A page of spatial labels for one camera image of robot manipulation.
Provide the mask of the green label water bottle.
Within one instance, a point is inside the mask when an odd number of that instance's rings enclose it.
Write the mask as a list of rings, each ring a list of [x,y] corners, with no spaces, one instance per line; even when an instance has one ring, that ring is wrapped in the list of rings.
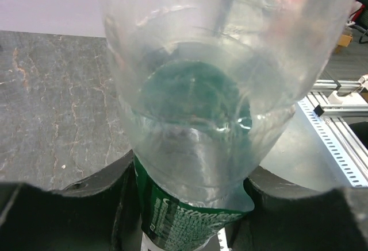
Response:
[[[354,0],[100,0],[151,250],[201,250],[322,73]]]

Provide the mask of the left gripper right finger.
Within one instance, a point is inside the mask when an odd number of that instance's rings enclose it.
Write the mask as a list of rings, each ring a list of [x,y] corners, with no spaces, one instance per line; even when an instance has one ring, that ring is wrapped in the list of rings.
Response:
[[[367,250],[367,188],[317,192],[258,167],[244,181],[255,208],[227,226],[232,250]]]

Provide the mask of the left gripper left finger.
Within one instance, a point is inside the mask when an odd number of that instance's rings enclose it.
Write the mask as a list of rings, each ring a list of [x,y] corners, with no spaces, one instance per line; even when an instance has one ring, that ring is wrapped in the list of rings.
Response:
[[[63,190],[1,183],[1,250],[140,250],[133,152]]]

